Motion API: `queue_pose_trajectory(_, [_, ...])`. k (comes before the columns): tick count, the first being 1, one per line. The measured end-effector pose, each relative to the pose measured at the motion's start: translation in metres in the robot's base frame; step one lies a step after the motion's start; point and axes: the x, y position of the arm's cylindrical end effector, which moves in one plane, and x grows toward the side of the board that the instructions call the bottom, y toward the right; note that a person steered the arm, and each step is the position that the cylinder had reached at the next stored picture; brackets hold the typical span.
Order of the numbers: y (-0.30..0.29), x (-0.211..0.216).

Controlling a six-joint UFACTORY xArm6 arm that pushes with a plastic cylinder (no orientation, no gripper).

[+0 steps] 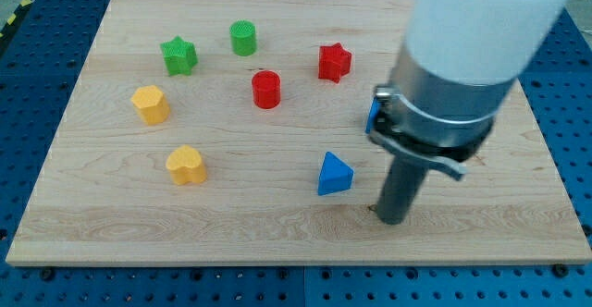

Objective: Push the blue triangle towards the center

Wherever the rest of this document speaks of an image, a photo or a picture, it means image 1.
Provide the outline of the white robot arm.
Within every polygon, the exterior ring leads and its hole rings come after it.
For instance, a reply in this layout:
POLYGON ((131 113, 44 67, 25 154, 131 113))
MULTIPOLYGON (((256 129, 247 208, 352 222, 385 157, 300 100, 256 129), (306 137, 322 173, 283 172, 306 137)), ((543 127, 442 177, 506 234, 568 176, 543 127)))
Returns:
POLYGON ((567 0, 415 0, 395 67, 376 86, 371 142, 393 154, 376 215, 398 225, 426 174, 454 179, 567 0))

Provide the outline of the blue block behind arm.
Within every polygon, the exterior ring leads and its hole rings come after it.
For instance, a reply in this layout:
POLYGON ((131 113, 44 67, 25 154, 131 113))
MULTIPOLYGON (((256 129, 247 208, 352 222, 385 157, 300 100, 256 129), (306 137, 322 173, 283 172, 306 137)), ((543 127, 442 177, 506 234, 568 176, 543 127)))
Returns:
POLYGON ((371 103, 371 106, 370 106, 370 109, 368 112, 368 117, 366 120, 366 125, 365 125, 365 130, 364 130, 364 132, 366 134, 369 134, 370 131, 374 128, 376 116, 378 115, 379 110, 380 110, 380 103, 378 102, 377 99, 374 99, 371 103))

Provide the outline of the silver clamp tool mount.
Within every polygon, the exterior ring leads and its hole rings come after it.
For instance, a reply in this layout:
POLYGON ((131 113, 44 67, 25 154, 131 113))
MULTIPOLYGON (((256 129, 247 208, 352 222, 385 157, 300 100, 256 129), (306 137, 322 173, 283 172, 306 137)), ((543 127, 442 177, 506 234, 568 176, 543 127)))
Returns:
POLYGON ((404 43, 388 81, 375 87, 378 111, 368 138, 408 164, 460 180, 512 85, 443 79, 404 43))

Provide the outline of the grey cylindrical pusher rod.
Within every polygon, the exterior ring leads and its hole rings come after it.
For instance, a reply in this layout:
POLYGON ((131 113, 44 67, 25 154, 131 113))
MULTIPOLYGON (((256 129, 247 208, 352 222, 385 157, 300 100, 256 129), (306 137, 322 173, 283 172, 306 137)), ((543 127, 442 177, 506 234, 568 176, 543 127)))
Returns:
POLYGON ((426 178, 427 169, 394 157, 376 203, 376 215, 389 225, 400 224, 426 178))

